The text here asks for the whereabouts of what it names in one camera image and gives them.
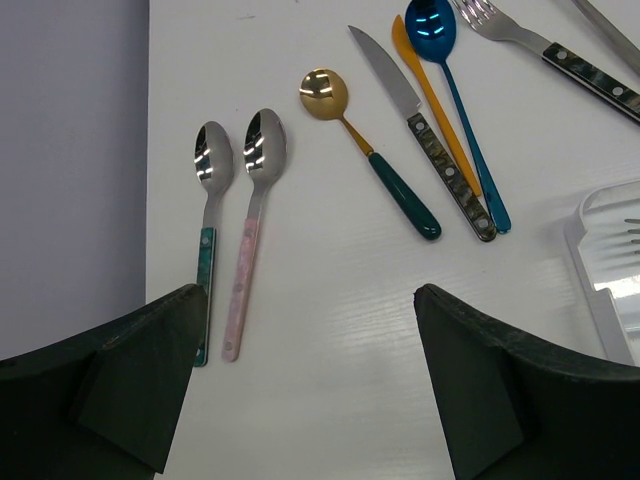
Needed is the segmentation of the spoon with pink handle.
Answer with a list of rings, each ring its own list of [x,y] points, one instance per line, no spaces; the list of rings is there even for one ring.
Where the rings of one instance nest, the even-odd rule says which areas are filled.
[[[253,182],[253,191],[243,225],[223,338],[221,358],[227,363],[236,361],[240,354],[262,207],[269,189],[284,173],[287,162],[286,132],[274,110],[263,108],[253,116],[245,136],[243,158],[245,170]]]

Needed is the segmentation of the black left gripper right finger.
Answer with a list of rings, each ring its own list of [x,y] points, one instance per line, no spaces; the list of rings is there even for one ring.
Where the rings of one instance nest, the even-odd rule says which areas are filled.
[[[456,478],[638,478],[638,368],[551,343],[433,284],[414,309]]]

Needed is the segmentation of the fork with teal marbled handle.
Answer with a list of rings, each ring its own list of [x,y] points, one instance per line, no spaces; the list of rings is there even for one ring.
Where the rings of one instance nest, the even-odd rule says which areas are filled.
[[[607,247],[606,263],[609,269],[639,264],[639,219],[625,218],[624,227]]]

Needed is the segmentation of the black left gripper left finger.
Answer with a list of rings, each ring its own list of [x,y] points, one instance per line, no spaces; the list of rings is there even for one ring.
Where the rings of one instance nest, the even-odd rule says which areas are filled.
[[[206,323],[187,284],[123,317],[1,362],[4,479],[164,472]]]

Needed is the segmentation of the spoon with teal marbled handle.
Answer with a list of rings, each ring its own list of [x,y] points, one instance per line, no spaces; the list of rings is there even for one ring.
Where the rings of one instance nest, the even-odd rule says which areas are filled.
[[[234,179],[234,153],[224,127],[206,122],[195,142],[194,166],[197,179],[207,194],[199,238],[196,283],[207,294],[207,316],[203,336],[194,361],[204,367],[209,357],[210,327],[213,316],[215,262],[221,199]]]

